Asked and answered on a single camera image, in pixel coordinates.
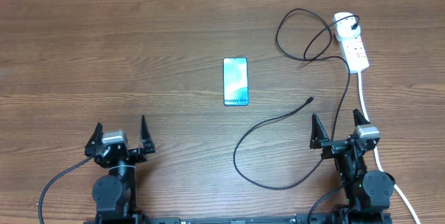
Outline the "Samsung Galaxy smartphone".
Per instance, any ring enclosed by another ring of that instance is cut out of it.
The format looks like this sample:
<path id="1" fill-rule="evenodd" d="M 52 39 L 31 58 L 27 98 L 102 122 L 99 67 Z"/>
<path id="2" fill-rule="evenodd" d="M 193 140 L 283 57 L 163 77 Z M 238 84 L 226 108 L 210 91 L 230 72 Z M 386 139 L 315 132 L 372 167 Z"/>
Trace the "Samsung Galaxy smartphone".
<path id="1" fill-rule="evenodd" d="M 247 58 L 223 59 L 223 102 L 225 106 L 249 104 Z"/>

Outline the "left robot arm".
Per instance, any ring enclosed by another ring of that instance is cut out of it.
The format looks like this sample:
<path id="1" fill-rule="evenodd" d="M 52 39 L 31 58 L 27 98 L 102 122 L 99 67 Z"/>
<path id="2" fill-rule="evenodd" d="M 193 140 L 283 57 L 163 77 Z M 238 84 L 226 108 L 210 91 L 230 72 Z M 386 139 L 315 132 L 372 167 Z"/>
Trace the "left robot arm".
<path id="1" fill-rule="evenodd" d="M 105 132 L 99 122 L 87 142 L 85 155 L 108 170 L 92 188 L 96 223 L 149 223 L 138 208 L 136 187 L 136 164 L 156 152 L 145 116 L 141 117 L 140 141 L 140 147 L 130 149 L 123 130 Z"/>

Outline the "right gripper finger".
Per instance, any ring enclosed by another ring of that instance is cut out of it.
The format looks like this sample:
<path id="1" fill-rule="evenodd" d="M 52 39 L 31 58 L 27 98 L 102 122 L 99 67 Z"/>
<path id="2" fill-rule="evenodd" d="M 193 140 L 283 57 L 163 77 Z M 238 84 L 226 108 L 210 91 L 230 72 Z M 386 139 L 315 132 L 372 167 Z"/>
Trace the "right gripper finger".
<path id="1" fill-rule="evenodd" d="M 321 149 L 324 147 L 325 143 L 329 142 L 329 136 L 321 123 L 319 117 L 314 113 L 311 117 L 311 139 L 309 147 L 311 149 Z"/>
<path id="2" fill-rule="evenodd" d="M 355 126 L 360 126 L 360 125 L 369 125 L 370 122 L 365 118 L 365 116 L 361 113 L 361 111 L 359 109 L 354 109 L 353 110 L 353 117 L 354 117 L 354 123 Z"/>

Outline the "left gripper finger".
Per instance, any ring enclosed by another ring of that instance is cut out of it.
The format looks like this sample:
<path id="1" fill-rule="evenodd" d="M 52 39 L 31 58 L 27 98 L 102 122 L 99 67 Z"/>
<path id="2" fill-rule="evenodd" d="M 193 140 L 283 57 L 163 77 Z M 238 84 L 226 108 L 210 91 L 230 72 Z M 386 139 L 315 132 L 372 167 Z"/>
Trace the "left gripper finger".
<path id="1" fill-rule="evenodd" d="M 152 137 L 149 134 L 149 130 L 147 127 L 147 121 L 145 116 L 141 116 L 141 124 L 140 124 L 140 141 L 143 144 L 143 149 L 145 154 L 151 154 L 156 152 L 155 145 L 152 141 Z"/>
<path id="2" fill-rule="evenodd" d="M 85 146 L 85 155 L 87 157 L 91 157 L 95 154 L 98 145 L 102 142 L 103 136 L 103 125 L 98 122 L 93 135 L 90 137 L 90 140 L 87 142 Z"/>

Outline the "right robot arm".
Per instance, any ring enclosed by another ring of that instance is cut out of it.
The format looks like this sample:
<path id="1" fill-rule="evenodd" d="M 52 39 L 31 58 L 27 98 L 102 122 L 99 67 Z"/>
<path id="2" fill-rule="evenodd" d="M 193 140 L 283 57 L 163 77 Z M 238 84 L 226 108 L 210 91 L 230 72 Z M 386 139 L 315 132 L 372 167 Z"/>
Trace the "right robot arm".
<path id="1" fill-rule="evenodd" d="M 380 131 L 358 110 L 353 111 L 355 129 L 347 138 L 329 139 L 316 114 L 312 115 L 309 147 L 321 149 L 321 158 L 334 159 L 341 177 L 341 186 L 314 203 L 307 215 L 308 223 L 391 223 L 391 215 L 384 213 L 390 207 L 395 179 L 380 170 L 367 170 L 364 155 L 375 149 Z M 315 208 L 336 192 L 344 190 L 347 204 L 320 217 L 313 217 Z"/>

